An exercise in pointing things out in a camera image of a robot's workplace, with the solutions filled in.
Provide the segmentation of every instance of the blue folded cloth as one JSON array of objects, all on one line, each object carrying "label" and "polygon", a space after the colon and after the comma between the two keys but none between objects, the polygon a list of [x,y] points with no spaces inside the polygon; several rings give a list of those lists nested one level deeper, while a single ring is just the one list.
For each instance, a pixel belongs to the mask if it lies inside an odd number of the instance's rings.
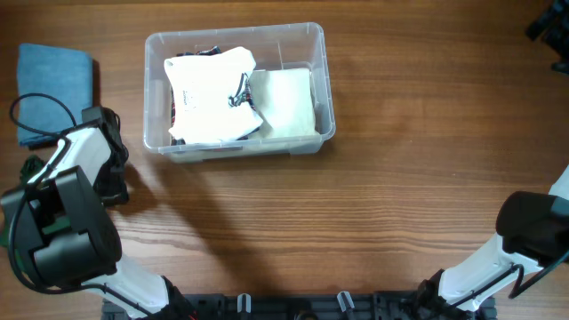
[{"label": "blue folded cloth", "polygon": [[[92,58],[85,52],[40,44],[21,44],[18,59],[18,93],[45,93],[63,102],[77,124],[81,110],[92,107]],[[47,132],[60,132],[73,125],[56,102],[29,97],[20,102],[21,123]],[[18,128],[18,142],[31,147],[53,140]]]}]

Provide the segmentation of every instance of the folded cloth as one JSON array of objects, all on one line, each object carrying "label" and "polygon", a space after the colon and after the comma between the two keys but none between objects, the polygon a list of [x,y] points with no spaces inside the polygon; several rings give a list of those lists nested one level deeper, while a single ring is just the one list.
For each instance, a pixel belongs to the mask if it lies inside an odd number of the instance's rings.
[{"label": "folded cloth", "polygon": [[234,141],[256,130],[263,120],[248,101],[239,99],[247,94],[246,81],[254,68],[251,52],[243,47],[166,59],[164,70],[176,104],[170,134],[192,144]]},{"label": "folded cloth", "polygon": [[310,70],[255,71],[249,81],[257,112],[264,119],[249,139],[318,135],[310,95]]},{"label": "folded cloth", "polygon": [[[92,107],[92,58],[85,52],[40,44],[21,44],[18,59],[18,93],[44,93],[63,102],[81,124],[81,110]],[[20,102],[21,123],[47,132],[60,132],[72,124],[56,102],[30,97]],[[18,142],[30,147],[53,140],[18,128]]]}]

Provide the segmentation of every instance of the tabletop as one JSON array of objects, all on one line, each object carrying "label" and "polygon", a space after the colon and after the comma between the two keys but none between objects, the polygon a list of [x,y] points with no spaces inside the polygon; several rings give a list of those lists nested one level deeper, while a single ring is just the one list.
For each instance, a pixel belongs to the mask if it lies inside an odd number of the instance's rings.
[{"label": "tabletop", "polygon": [[[569,78],[524,36],[547,1],[113,3],[0,4],[0,190],[30,155],[7,111],[18,45],[89,52],[130,150],[131,201],[109,211],[123,250],[184,293],[413,290],[488,240],[509,194],[547,193],[569,164]],[[306,21],[325,32],[337,125],[317,154],[174,164],[144,148],[149,35]],[[0,319],[100,317],[97,296],[24,288],[0,251]],[[566,319],[569,268],[507,292],[500,319]]]}]

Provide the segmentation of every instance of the black cable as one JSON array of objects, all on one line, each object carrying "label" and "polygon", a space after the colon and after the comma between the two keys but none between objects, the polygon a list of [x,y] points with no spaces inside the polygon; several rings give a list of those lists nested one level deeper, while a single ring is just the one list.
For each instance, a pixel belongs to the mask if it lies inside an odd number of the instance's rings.
[{"label": "black cable", "polygon": [[14,117],[14,114],[13,114],[14,109],[16,108],[16,106],[18,105],[18,103],[21,100],[26,99],[28,97],[43,97],[43,98],[47,98],[49,100],[57,102],[62,108],[65,109],[65,111],[68,113],[69,117],[71,118],[71,122],[73,123],[72,128],[75,128],[77,126],[76,120],[73,117],[73,115],[71,114],[71,111],[69,111],[69,109],[67,108],[67,106],[65,106],[63,104],[63,102],[61,102],[61,101],[59,101],[59,100],[57,100],[57,99],[55,99],[52,96],[47,95],[47,94],[43,94],[43,93],[24,94],[22,96],[19,96],[10,106],[10,110],[9,110],[10,119],[20,128],[28,130],[30,132],[34,132],[34,133],[42,134],[45,136],[53,137],[56,139],[62,139],[64,141],[63,148],[57,154],[57,156],[55,158],[53,158],[53,161],[51,161],[48,165],[45,166],[44,171],[42,173],[40,173],[40,175],[37,177],[36,180],[34,180],[34,182],[32,182],[30,185],[27,185],[25,187],[24,194],[23,194],[20,202],[18,203],[18,208],[16,210],[16,213],[14,213],[14,215],[12,216],[12,221],[10,222],[10,227],[9,227],[9,231],[8,231],[8,260],[10,261],[10,266],[12,267],[12,271],[13,271],[14,275],[16,275],[16,278],[18,278],[18,280],[24,286],[29,288],[30,290],[32,290],[34,292],[43,293],[43,294],[66,294],[66,293],[72,293],[72,292],[80,292],[82,290],[87,290],[87,289],[99,289],[99,290],[103,291],[103,293],[109,293],[109,294],[115,296],[117,299],[119,299],[122,302],[124,302],[125,304],[139,310],[140,312],[144,313],[145,315],[152,316],[153,314],[151,312],[149,312],[145,308],[142,308],[141,306],[139,306],[138,303],[134,303],[134,302],[126,299],[125,296],[123,296],[120,293],[108,288],[105,284],[84,284],[84,285],[79,285],[76,288],[49,290],[49,289],[37,287],[31,281],[27,280],[26,277],[24,277],[23,271],[20,269],[20,267],[18,266],[18,262],[16,261],[16,247],[15,247],[16,230],[18,228],[20,216],[23,212],[24,205],[26,204],[30,193],[33,192],[37,188],[37,186],[40,185],[40,183],[44,180],[45,177],[49,176],[49,174],[52,173],[53,168],[55,168],[57,166],[57,164],[61,161],[63,156],[65,156],[66,152],[68,151],[68,149],[71,145],[71,140],[69,138],[67,138],[64,134],[57,133],[57,132],[45,132],[42,130],[31,128],[25,124],[22,124],[18,120],[16,120],[16,118]]},{"label": "black cable", "polygon": [[472,292],[470,295],[468,295],[467,297],[459,300],[458,302],[453,303],[452,305],[444,308],[443,310],[441,310],[439,313],[436,313],[435,315],[432,315],[426,319],[423,320],[432,320],[436,317],[439,316],[443,316],[446,312],[448,312],[449,310],[452,310],[453,308],[456,308],[458,306],[460,306],[462,303],[468,301],[468,300],[472,300],[474,298],[476,298],[476,296],[480,295],[480,293],[485,292],[486,290],[492,288],[493,286],[495,286],[497,283],[499,283],[500,281],[502,281],[503,279],[505,279],[507,276],[513,274],[514,272],[516,272],[519,268],[523,268],[522,265],[512,265],[510,269],[508,269],[506,272],[502,273],[501,275],[499,275],[498,277],[496,277],[495,279],[493,279],[490,283],[488,283],[487,285],[483,286],[482,288],[476,290],[475,292]]},{"label": "black cable", "polygon": [[536,282],[540,281],[549,272],[553,271],[555,268],[557,268],[560,264],[565,262],[567,259],[569,259],[569,251],[562,254],[559,258],[557,258],[557,260],[555,260],[553,263],[551,263],[550,265],[548,265],[547,267],[542,269],[536,275],[532,276],[529,280],[524,282],[524,284],[522,284],[522,281],[521,281],[521,279],[524,278],[524,272],[522,269],[520,271],[520,275],[517,277],[516,284],[514,284],[514,288],[512,289],[511,293],[508,295],[508,298],[510,298],[510,299],[516,298],[518,295],[522,294],[529,287],[534,285]]}]

